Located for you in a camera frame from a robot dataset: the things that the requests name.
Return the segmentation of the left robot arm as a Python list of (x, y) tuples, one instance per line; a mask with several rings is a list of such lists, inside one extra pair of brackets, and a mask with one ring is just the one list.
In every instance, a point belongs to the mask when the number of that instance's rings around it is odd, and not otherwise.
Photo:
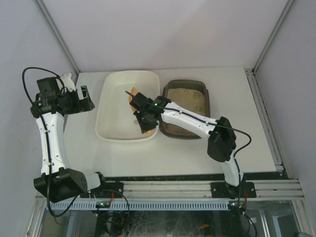
[(44, 86), (31, 107), (42, 148), (41, 175), (34, 179), (34, 187), (52, 203), (83, 195), (102, 183), (100, 172), (84, 174), (74, 170), (67, 158), (65, 116), (88, 112), (95, 107), (85, 85), (81, 91), (83, 98), (79, 99), (76, 89), (61, 92), (57, 86)]

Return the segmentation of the dark brown litter box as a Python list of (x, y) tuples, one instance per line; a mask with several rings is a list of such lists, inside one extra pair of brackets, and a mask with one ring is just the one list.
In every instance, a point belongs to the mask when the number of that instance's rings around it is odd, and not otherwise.
[[(210, 99), (206, 85), (198, 80), (174, 79), (163, 89), (163, 97), (196, 114), (210, 117)], [(179, 126), (161, 122), (159, 129), (167, 137), (195, 140), (200, 137)]]

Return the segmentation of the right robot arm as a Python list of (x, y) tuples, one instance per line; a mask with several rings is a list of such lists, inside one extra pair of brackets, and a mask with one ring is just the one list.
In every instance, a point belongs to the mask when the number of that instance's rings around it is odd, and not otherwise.
[(161, 122), (179, 126), (207, 140), (207, 154), (219, 162), (229, 198), (241, 197), (243, 173), (236, 160), (236, 129), (225, 117), (213, 119), (182, 108), (163, 96), (155, 100), (141, 93), (129, 96), (141, 132), (156, 128)]

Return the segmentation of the yellow litter scoop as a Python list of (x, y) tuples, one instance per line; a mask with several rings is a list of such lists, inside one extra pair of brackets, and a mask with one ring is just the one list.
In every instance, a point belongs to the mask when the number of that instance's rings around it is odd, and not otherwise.
[(135, 96), (138, 92), (139, 92), (139, 91), (137, 90), (136, 87), (132, 87), (131, 91), (130, 91), (129, 94), (128, 94), (128, 95), (129, 95), (129, 96), (128, 96), (128, 103), (129, 103), (129, 106), (130, 106), (130, 108), (131, 108), (131, 110), (132, 110), (133, 113), (136, 112), (136, 109), (135, 109), (132, 105), (130, 105), (130, 102), (132, 101), (133, 96)]

